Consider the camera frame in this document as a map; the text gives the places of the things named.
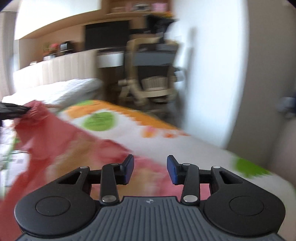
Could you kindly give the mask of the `pink ribbed cardigan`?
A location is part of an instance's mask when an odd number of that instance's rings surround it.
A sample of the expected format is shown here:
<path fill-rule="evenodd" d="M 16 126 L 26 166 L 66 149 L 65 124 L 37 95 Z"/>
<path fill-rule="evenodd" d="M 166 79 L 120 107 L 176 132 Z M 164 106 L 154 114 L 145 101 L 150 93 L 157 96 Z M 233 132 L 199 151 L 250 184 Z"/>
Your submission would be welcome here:
<path fill-rule="evenodd" d="M 16 176 L 1 203 L 1 240 L 15 240 L 20 235 L 14 219 L 14 207 L 23 196 L 56 179 L 47 180 L 46 177 L 46 169 L 56 158 L 68 151 L 72 151 L 70 160 L 83 160 L 86 157 L 95 160 L 107 156 L 107 153 L 99 153 L 99 139 L 62 121 L 40 102 L 31 102 L 31 106 L 33 109 L 26 116 L 14 122 L 20 148 L 29 154 L 29 161 L 25 171 Z M 110 163 L 121 162 L 128 154 L 132 153 L 121 153 Z"/>

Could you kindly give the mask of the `cartoon print bed mat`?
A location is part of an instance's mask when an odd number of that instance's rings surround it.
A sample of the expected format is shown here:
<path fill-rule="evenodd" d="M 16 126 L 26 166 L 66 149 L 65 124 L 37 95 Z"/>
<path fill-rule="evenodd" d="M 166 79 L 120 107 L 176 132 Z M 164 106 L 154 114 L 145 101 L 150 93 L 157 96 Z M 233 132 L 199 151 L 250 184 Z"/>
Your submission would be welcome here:
<path fill-rule="evenodd" d="M 72 151 L 68 151 L 46 169 L 47 180 L 82 164 L 97 169 L 114 161 L 119 154 L 131 152 L 135 156 L 134 172 L 130 185 L 120 187 L 120 196 L 180 196 L 180 187 L 169 182 L 165 167 L 167 156 L 173 155 L 201 169 L 221 166 L 273 193 L 283 203 L 295 201 L 294 188 L 278 175 L 138 111 L 87 100 L 61 111 L 58 118 L 99 139 L 99 153 L 107 156 L 70 160 Z"/>

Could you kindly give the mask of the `white quilted pillow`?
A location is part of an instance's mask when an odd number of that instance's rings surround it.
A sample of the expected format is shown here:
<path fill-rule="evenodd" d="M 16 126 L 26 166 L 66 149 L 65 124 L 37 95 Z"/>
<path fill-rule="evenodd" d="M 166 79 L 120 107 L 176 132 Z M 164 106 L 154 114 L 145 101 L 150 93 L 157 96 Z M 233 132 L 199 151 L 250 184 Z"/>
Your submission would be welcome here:
<path fill-rule="evenodd" d="M 103 82 L 97 78 L 71 79 L 44 85 L 42 100 L 46 104 L 67 108 L 93 99 L 102 92 Z"/>

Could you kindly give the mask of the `potted red flower plant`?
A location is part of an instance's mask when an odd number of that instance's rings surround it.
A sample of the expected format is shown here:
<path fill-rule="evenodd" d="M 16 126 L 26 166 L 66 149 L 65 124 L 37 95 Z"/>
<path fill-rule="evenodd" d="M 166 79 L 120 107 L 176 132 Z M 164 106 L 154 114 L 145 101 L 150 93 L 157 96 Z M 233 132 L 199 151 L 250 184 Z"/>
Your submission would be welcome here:
<path fill-rule="evenodd" d="M 43 45 L 43 56 L 48 56 L 52 54 L 57 54 L 59 51 L 59 44 L 58 43 L 46 43 Z"/>

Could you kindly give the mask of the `beige padded headboard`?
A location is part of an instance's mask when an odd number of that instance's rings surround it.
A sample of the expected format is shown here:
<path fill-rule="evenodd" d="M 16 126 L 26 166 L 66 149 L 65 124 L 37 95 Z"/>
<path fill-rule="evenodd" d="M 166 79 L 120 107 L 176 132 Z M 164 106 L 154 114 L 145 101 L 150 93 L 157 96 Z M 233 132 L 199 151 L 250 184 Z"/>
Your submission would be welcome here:
<path fill-rule="evenodd" d="M 97 50 L 68 54 L 22 68 L 14 73 L 14 81 L 21 86 L 39 86 L 71 79 L 97 76 Z"/>

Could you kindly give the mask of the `black kettle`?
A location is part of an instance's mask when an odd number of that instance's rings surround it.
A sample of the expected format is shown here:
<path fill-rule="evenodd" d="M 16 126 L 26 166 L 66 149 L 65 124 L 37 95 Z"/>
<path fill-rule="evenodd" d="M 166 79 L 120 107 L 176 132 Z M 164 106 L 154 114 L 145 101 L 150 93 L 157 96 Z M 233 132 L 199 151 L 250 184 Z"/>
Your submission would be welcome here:
<path fill-rule="evenodd" d="M 71 41 L 65 41 L 60 44 L 60 51 L 65 52 L 73 49 L 73 44 Z"/>

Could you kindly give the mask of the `white desk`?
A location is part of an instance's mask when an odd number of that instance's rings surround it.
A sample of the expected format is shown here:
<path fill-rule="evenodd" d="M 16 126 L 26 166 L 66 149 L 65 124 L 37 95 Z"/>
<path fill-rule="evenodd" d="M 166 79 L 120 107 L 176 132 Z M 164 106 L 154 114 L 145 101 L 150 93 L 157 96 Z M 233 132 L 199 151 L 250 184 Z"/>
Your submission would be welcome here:
<path fill-rule="evenodd" d="M 96 63 L 98 68 L 114 68 L 123 66 L 125 52 L 111 49 L 98 49 Z"/>

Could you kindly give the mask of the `beige mesh office chair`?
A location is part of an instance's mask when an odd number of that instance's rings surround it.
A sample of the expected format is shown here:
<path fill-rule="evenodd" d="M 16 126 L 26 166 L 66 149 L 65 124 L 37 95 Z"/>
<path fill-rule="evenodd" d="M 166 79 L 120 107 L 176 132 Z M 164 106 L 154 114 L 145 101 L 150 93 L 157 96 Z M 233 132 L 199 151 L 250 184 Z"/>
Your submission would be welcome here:
<path fill-rule="evenodd" d="M 131 97 L 138 106 L 173 101 L 177 95 L 174 62 L 178 50 L 178 42 L 158 37 L 128 41 L 125 78 L 118 82 L 119 99 Z"/>

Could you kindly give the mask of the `grey plush toy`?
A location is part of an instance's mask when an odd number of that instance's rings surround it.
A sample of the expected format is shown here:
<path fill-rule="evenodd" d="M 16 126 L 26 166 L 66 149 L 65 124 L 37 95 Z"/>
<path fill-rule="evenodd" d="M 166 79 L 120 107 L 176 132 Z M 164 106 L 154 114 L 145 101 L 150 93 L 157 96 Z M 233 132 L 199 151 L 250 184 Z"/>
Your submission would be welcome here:
<path fill-rule="evenodd" d="M 295 118 L 295 97 L 282 97 L 276 109 L 279 113 L 283 113 L 286 118 Z"/>

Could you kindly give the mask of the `black monitor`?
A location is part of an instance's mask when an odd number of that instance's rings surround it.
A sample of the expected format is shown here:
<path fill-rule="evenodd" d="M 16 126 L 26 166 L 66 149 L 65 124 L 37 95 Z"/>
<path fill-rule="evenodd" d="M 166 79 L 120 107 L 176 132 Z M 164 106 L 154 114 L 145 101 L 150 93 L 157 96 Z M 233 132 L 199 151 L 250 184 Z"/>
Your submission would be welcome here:
<path fill-rule="evenodd" d="M 85 25 L 85 50 L 125 47 L 129 39 L 129 21 Z"/>

